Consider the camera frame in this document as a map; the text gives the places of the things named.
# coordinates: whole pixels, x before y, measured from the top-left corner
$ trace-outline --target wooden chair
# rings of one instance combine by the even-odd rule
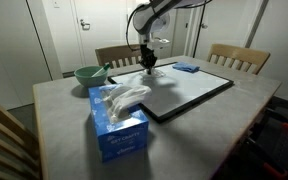
[[[134,44],[130,45],[132,49],[139,49],[140,45]],[[113,46],[95,49],[98,64],[104,66],[106,63],[110,64],[110,68],[119,68],[121,65],[133,65],[139,63],[139,56],[141,56],[141,51],[131,51],[130,48],[125,46]]]
[[[209,52],[207,61],[211,62],[212,56],[216,56],[214,63],[224,66],[227,59],[230,59],[228,64],[229,68],[232,68],[235,61],[238,61],[236,66],[237,70],[241,70],[243,64],[245,64],[243,71],[247,72],[252,65],[255,65],[255,69],[252,71],[253,74],[258,74],[262,69],[267,59],[270,57],[270,53],[264,51],[253,50],[249,48],[241,48],[237,46],[224,45],[224,44],[213,44]]]
[[[0,179],[41,179],[37,137],[0,106]]]

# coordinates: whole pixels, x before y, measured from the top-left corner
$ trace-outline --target floor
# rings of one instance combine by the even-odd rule
[[[276,108],[276,111],[288,117],[288,108],[278,107]],[[20,120],[28,129],[36,134],[33,104],[12,109],[9,110],[9,112],[13,114],[18,120]],[[265,144],[270,144],[270,142],[273,142],[272,139],[274,139],[274,137],[272,132],[276,129],[277,126],[277,122],[269,123],[265,129],[265,132],[263,132],[263,135],[261,135],[261,138],[259,138],[259,141],[262,141]],[[256,158],[256,156],[249,152],[247,147],[242,145],[239,151],[227,159],[221,170],[219,170],[213,179],[273,179],[272,176],[260,168],[257,163],[258,159]]]

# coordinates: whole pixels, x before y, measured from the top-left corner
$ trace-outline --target wall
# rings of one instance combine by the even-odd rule
[[[31,104],[32,85],[50,75],[26,1],[0,0],[0,104]]]
[[[205,8],[195,57],[206,60],[211,45],[244,46],[262,0],[215,0]]]
[[[276,96],[288,100],[288,0],[270,0],[251,48],[271,53],[260,76],[282,81]]]

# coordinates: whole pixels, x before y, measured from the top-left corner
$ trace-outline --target gray table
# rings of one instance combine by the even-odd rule
[[[146,149],[105,164],[95,148],[87,89],[75,77],[34,85],[44,179],[209,179],[281,83],[185,56],[157,65],[175,61],[198,65],[235,85],[172,121],[150,120]]]

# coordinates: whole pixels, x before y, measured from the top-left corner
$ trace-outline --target blue tissue box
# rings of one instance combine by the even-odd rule
[[[89,88],[92,119],[102,162],[144,148],[147,144],[148,119],[138,105],[128,108],[125,120],[110,122],[103,96],[117,86],[120,84]]]

